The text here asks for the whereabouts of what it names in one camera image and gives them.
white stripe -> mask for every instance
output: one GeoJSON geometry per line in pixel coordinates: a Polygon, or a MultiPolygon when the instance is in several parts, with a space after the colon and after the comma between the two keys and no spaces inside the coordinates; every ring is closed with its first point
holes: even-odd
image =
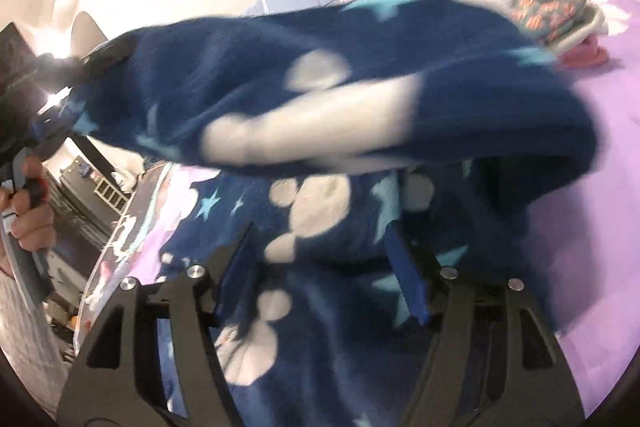
{"type": "Polygon", "coordinates": [[[265,15],[269,15],[269,7],[267,6],[267,0],[260,0],[262,3],[262,11],[265,15]]]}

purple bed sheet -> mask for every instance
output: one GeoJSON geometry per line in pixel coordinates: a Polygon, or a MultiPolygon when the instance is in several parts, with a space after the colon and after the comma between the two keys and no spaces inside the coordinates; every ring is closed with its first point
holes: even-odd
{"type": "MultiPolygon", "coordinates": [[[[591,108],[600,150],[590,174],[531,205],[524,248],[548,281],[558,339],[587,414],[640,345],[640,0],[593,1],[607,17],[610,35],[600,44],[610,60],[574,71],[569,81],[591,108]]],[[[85,291],[76,349],[124,277],[158,279],[159,250],[196,203],[191,183],[216,175],[177,165],[162,172],[143,182],[100,258],[85,291]],[[135,226],[122,225],[133,217],[135,226]]]]}

gray sleeve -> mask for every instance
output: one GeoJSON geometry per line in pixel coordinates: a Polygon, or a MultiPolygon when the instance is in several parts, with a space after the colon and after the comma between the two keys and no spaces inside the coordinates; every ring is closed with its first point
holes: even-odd
{"type": "Polygon", "coordinates": [[[1,271],[0,347],[31,396],[53,416],[66,381],[62,356],[43,309],[30,315],[15,281],[1,271]]]}

blue blanket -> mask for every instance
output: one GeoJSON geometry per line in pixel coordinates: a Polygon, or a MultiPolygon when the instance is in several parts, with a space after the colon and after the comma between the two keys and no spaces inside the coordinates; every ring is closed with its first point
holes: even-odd
{"type": "MultiPolygon", "coordinates": [[[[484,219],[455,220],[450,176],[398,169],[453,165],[475,208],[515,234],[527,203],[593,158],[591,120],[548,56],[508,20],[453,0],[204,18],[131,37],[128,60],[74,89],[61,117],[116,146],[223,168],[194,186],[162,276],[257,224],[257,283],[216,339],[252,427],[397,423],[430,335],[409,318],[385,226],[402,216],[449,264],[475,248],[468,234],[484,219]]],[[[186,414],[166,324],[160,344],[171,409],[186,414]]]]}

silver screw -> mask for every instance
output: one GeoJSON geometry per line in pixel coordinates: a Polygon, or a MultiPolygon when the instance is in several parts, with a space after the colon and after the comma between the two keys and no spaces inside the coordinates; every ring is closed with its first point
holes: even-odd
{"type": "Polygon", "coordinates": [[[120,288],[124,291],[132,289],[136,285],[136,280],[133,277],[125,277],[120,283],[120,288]]]}
{"type": "Polygon", "coordinates": [[[524,290],[524,282],[522,282],[520,279],[517,279],[515,277],[512,279],[509,279],[507,286],[509,287],[509,289],[513,290],[514,292],[521,292],[522,290],[524,290]]]}
{"type": "Polygon", "coordinates": [[[447,281],[452,281],[458,278],[458,270],[456,270],[452,266],[443,266],[442,268],[440,268],[440,277],[446,279],[447,281]]]}
{"type": "Polygon", "coordinates": [[[191,279],[199,279],[204,275],[204,266],[200,266],[199,264],[194,264],[187,269],[187,275],[191,279]]]}

